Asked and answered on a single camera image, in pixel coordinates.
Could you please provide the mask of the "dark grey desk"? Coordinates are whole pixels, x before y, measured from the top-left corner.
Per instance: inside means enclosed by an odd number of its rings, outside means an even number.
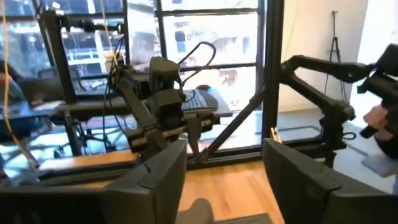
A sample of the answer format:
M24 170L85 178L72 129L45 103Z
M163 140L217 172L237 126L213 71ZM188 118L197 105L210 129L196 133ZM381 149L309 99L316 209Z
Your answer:
M201 110L184 110L185 114L199 112L199 113L208 113L212 112L216 117L229 117L232 116L233 113L226 104L223 97L220 95L217 89L211 91L201 91L203 96L206 95L206 100L208 104L211 106L217 105L217 109L205 108ZM120 96L115 97L111 100L111 104L113 107L110 107L109 102L106 102L105 107L105 115L116 114L116 115L130 115L131 110L127 107L124 102L124 99ZM49 110L33 110L30 109L27 103L22 103L19 106L19 115L20 116L50 116L53 114L57 114L60 112L69 112L72 118L76 119L90 119L95 116L103 115L103 101L102 100L88 100L81 101L78 103L74 103L71 105L61 104L56 106L54 109Z

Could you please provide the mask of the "person's hand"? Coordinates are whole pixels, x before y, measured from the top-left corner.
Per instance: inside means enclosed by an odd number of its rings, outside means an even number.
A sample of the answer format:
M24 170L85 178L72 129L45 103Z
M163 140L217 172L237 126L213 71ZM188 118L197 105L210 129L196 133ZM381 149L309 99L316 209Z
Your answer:
M375 137L382 141L390 140L393 135L386 130L387 110L381 105L374 106L367 114L364 115L364 121L371 127L377 129Z

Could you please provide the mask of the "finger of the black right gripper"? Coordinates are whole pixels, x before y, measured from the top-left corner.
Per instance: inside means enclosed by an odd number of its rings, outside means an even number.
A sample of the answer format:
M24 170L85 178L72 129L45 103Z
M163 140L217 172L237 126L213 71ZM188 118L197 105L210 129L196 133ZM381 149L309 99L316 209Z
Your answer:
M190 113L186 117L188 143L195 157L200 156L198 140L201 136L201 119L196 113Z
M161 152L167 147L167 141L164 139L162 131L157 126L149 127L145 130L147 149L141 154L144 161Z

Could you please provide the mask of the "dark grey woven placemat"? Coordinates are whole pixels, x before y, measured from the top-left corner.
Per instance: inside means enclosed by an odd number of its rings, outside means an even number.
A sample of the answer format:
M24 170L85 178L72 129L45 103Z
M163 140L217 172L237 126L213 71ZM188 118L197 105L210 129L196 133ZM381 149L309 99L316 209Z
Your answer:
M214 224L273 224L267 213L250 215L246 217L218 220Z

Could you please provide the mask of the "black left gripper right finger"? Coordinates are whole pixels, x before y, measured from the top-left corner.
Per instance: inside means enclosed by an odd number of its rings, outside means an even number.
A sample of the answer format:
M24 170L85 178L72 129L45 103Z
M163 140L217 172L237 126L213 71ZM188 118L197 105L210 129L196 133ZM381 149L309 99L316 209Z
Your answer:
M398 224L398 195L337 172L273 139L262 160L286 224Z

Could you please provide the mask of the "black aluminium table frame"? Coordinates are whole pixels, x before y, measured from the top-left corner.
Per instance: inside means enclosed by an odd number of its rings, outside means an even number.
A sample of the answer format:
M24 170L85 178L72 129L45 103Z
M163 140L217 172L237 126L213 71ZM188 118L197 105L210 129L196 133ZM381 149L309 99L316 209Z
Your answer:
M188 157L188 170L206 169L258 160L260 158L260 149L258 147L240 147L221 152L218 149L258 106L263 107L262 136L266 138L270 135L272 125L277 122L280 84L288 85L297 93L316 104L324 113L324 117L320 120L322 129L319 136L291 141L288 142L288 146L312 159L323 158L325 160L324 164L328 167L333 167L336 151L346 147L346 143L343 141L343 123L348 120L348 114L345 112L347 104L329 98L295 75L295 70L299 67L336 75L339 64L303 55L295 55L286 62L280 61L284 2L285 0L269 0L267 7L267 22L264 27L269 28L271 32L266 35L265 66L263 71L264 86L262 91L251 98L249 104L208 147L202 152L194 153Z

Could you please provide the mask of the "black equipment stand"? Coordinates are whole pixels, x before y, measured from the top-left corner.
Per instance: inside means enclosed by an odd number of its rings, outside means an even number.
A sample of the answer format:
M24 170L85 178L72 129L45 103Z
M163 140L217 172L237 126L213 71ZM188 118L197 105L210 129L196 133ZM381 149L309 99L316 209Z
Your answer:
M49 41L49 50L54 59L60 83L62 84L65 103L61 105L60 111L65 114L65 129L69 139L69 145L73 156L82 155L82 142L76 135L76 120L88 121L95 116L107 116L113 114L111 104L120 101L121 98L115 93L103 93L102 95L77 95L70 75L70 67L66 58L65 48L62 43L62 28L70 30L72 27L81 28L85 32L97 30L119 31L122 26L108 26L105 24L94 24L84 19L73 19L68 16L58 15L55 11L44 11L41 15L44 23L45 36Z

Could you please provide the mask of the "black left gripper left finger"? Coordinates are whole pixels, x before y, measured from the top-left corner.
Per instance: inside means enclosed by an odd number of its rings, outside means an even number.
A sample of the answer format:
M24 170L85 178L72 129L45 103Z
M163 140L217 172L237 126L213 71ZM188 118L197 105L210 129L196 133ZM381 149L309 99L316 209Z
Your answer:
M174 224L185 180L187 142L173 142L105 187L106 224Z

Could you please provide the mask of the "black keyboard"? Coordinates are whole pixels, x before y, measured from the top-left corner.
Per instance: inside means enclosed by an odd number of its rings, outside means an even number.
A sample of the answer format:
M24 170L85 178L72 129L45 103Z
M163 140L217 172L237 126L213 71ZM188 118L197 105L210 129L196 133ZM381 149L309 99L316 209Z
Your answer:
M182 103L183 111L217 110L218 101L205 90L184 90L186 100Z

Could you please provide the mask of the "black tripod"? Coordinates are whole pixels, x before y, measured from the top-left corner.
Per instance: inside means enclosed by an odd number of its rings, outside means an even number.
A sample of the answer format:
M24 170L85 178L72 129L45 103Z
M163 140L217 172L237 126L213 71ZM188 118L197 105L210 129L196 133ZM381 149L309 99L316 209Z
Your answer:
M336 15L338 11L332 10L331 15L332 15L332 26L333 26L333 37L331 41L331 49L330 49L330 54L329 54L329 61L332 61L333 56L335 55L337 62L341 62L341 54L340 54L340 48L338 44L338 37L336 34ZM345 83L340 81L340 92L341 92L341 99L344 101L347 101L347 94L346 94L346 87Z

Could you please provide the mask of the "person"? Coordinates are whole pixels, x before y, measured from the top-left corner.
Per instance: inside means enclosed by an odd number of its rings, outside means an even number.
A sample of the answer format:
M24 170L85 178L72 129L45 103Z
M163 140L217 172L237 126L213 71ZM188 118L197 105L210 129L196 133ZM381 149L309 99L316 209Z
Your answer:
M389 156L392 159L398 159L398 134L392 134L392 135L393 137L387 141L379 140L376 137L375 140L377 145L383 151L383 153L385 153L387 156Z

